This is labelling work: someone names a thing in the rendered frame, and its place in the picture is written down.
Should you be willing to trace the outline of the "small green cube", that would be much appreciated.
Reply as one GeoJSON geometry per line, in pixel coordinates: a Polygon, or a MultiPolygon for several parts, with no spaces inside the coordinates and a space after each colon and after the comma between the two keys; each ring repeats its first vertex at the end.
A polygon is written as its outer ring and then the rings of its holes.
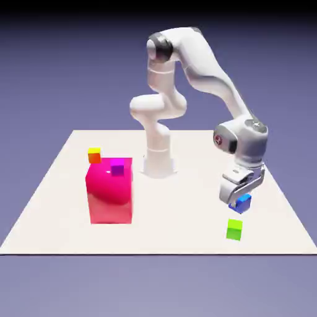
{"type": "Polygon", "coordinates": [[[226,238],[229,240],[240,241],[243,228],[241,220],[229,219],[227,224],[226,238]]]}

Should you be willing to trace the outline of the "small blue cube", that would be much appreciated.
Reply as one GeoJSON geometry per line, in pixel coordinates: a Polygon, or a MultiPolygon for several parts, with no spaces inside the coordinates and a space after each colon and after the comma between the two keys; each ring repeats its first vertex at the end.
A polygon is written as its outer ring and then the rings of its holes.
{"type": "Polygon", "coordinates": [[[228,207],[235,212],[242,214],[246,212],[251,205],[251,195],[250,194],[244,194],[240,196],[234,204],[229,204],[228,207]]]}

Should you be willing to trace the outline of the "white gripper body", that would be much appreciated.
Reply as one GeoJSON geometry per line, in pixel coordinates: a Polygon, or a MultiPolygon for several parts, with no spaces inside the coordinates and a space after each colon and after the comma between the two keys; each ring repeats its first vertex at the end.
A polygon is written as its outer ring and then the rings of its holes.
{"type": "Polygon", "coordinates": [[[265,167],[245,168],[232,166],[222,174],[219,198],[226,204],[235,202],[240,196],[252,192],[262,184],[265,167]]]}

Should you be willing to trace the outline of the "small orange cube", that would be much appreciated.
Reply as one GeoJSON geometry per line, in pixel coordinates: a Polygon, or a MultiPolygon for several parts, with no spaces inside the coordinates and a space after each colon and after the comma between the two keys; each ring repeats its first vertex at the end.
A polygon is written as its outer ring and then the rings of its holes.
{"type": "Polygon", "coordinates": [[[99,147],[89,147],[88,149],[88,160],[90,164],[101,163],[101,149],[99,147]]]}

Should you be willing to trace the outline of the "large pink box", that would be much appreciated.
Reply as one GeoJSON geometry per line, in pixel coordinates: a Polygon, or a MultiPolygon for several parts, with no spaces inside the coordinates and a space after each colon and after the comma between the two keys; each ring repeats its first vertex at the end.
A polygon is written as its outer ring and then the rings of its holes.
{"type": "Polygon", "coordinates": [[[112,176],[110,159],[89,166],[85,176],[91,224],[132,223],[132,158],[124,158],[124,175],[112,176]]]}

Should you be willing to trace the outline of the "small purple cube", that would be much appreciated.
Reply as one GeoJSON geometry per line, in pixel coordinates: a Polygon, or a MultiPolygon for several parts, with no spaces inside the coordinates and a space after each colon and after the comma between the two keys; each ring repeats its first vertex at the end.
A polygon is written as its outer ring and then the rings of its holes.
{"type": "Polygon", "coordinates": [[[110,169],[112,176],[124,175],[124,158],[111,158],[110,169]]]}

